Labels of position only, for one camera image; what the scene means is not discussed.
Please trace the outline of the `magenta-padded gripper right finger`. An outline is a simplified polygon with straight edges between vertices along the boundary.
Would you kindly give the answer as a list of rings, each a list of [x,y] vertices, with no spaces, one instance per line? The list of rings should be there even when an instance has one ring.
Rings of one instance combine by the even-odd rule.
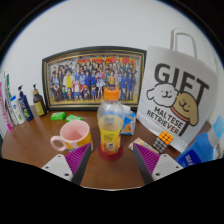
[[[133,144],[133,154],[145,185],[182,169],[168,154],[159,155],[136,143]]]

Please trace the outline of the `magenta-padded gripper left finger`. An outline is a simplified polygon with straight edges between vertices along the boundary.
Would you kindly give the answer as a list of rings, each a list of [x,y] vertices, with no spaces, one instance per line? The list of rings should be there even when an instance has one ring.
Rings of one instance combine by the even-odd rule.
[[[86,144],[66,155],[57,154],[42,169],[76,185],[80,185],[90,155],[91,145]]]

